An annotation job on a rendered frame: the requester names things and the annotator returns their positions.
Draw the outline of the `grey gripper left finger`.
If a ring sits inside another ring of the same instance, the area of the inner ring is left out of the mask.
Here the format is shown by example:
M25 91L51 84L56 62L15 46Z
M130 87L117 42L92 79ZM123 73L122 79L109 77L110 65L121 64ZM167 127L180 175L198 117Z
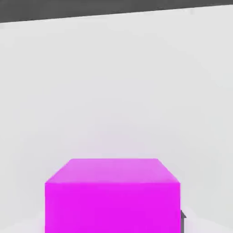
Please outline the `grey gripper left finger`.
M45 233L45 216L40 214L19 223L17 233Z

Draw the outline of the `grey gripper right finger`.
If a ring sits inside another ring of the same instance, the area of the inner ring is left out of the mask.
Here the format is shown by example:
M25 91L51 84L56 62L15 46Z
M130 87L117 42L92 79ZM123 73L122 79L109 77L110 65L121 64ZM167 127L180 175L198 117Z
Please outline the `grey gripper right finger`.
M214 233L207 220L199 218L192 209L182 210L185 217L182 220L183 233Z

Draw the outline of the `small magenta cube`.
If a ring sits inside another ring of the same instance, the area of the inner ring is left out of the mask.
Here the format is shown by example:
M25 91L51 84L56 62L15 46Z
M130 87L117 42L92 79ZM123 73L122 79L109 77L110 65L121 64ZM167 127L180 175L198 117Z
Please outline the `small magenta cube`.
M156 158L71 159L45 182L45 233L183 233L182 220Z

